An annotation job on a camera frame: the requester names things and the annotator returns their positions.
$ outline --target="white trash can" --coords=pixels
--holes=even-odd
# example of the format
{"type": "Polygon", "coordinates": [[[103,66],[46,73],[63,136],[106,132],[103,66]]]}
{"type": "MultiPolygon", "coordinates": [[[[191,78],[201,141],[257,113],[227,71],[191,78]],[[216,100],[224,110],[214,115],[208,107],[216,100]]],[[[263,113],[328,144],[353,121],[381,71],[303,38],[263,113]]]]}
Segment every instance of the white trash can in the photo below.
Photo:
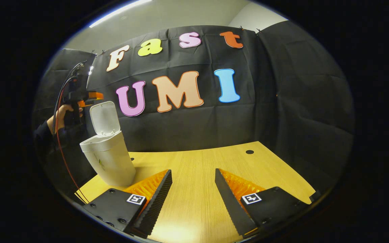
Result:
{"type": "Polygon", "coordinates": [[[112,101],[89,110],[96,134],[80,143],[83,153],[97,174],[110,186],[129,186],[136,174],[120,130],[112,101]]]}

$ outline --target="red cable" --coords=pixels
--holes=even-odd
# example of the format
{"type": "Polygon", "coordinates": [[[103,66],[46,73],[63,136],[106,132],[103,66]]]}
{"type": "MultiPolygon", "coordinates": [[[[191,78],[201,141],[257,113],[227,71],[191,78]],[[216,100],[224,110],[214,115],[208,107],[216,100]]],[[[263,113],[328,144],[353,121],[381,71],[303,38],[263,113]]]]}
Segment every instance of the red cable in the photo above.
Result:
{"type": "Polygon", "coordinates": [[[71,177],[71,180],[73,181],[74,185],[76,185],[76,188],[79,190],[80,194],[82,194],[82,196],[85,198],[85,200],[89,203],[88,199],[85,197],[85,195],[83,195],[83,193],[82,193],[82,191],[80,190],[79,186],[77,186],[76,181],[74,181],[74,178],[73,178],[73,176],[71,175],[70,170],[68,169],[68,165],[67,165],[67,162],[65,161],[64,153],[62,152],[61,143],[60,143],[60,140],[59,140],[59,135],[58,135],[58,115],[59,115],[59,109],[60,109],[60,105],[61,105],[61,98],[62,98],[62,94],[63,94],[63,92],[64,92],[64,89],[65,89],[65,87],[64,87],[64,88],[62,89],[62,91],[61,91],[61,96],[60,96],[60,99],[59,99],[59,101],[58,101],[58,108],[57,108],[57,115],[56,115],[56,116],[57,116],[57,117],[56,117],[56,120],[57,120],[57,123],[56,123],[57,132],[56,132],[56,133],[57,133],[57,139],[58,139],[58,146],[59,146],[59,148],[60,148],[61,155],[62,155],[62,158],[63,158],[63,160],[64,160],[65,167],[67,168],[67,171],[68,171],[68,173],[69,173],[69,175],[70,175],[70,177],[71,177]]]}

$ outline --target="ceiling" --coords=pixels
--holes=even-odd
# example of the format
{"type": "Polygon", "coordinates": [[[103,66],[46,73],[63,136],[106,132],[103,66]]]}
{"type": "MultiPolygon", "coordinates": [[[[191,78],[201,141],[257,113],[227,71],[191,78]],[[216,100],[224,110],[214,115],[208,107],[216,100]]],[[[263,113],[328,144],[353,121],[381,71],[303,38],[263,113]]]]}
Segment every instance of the ceiling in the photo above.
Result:
{"type": "Polygon", "coordinates": [[[247,0],[153,0],[74,35],[64,48],[99,53],[149,32],[181,26],[228,26],[247,0]]]}

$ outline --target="wooden table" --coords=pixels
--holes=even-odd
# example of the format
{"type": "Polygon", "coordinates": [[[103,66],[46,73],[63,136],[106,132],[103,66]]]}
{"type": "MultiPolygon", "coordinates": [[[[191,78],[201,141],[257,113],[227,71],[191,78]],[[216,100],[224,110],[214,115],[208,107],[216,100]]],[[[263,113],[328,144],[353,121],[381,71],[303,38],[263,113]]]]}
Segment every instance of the wooden table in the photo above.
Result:
{"type": "MultiPolygon", "coordinates": [[[[129,154],[136,167],[133,184],[165,169],[172,170],[173,184],[148,237],[164,243],[242,240],[215,185],[216,168],[265,189],[279,186],[307,204],[315,192],[304,178],[259,142],[195,151],[129,154]]],[[[80,189],[92,201],[110,188],[97,175],[80,189]]]]}

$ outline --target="blue letter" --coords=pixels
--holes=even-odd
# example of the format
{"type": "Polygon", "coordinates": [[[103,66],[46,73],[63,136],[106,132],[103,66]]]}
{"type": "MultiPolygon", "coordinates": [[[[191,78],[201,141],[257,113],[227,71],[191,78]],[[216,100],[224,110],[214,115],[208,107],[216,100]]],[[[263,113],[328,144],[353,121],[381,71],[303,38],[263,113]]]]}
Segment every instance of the blue letter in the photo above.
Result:
{"type": "Polygon", "coordinates": [[[241,98],[235,91],[235,85],[233,84],[233,69],[217,69],[214,71],[214,75],[219,77],[220,86],[222,89],[222,95],[219,101],[222,103],[231,103],[239,101],[241,98]]]}

